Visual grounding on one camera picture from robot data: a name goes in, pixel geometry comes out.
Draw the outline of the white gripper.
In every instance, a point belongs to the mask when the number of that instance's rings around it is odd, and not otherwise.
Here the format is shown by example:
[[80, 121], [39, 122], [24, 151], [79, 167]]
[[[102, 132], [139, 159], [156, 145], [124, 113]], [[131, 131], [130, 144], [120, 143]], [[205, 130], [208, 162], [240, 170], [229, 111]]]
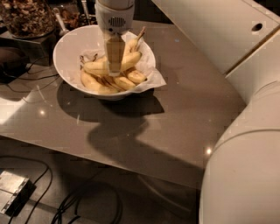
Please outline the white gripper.
[[121, 72], [125, 42], [121, 37], [132, 26], [135, 0], [95, 0], [97, 24], [104, 35], [104, 48], [108, 60], [108, 74]]

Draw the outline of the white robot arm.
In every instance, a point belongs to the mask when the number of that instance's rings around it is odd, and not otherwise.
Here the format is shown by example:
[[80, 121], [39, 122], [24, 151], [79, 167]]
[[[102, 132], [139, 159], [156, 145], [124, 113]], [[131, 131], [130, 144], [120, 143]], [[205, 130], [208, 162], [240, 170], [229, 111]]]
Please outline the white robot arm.
[[199, 224], [280, 224], [279, 0], [152, 0], [218, 68], [245, 101], [207, 162], [198, 142], [207, 117], [221, 112], [220, 88], [210, 73], [193, 87], [171, 86], [161, 129], [147, 131], [152, 148], [123, 134], [100, 150], [119, 165], [199, 186]]

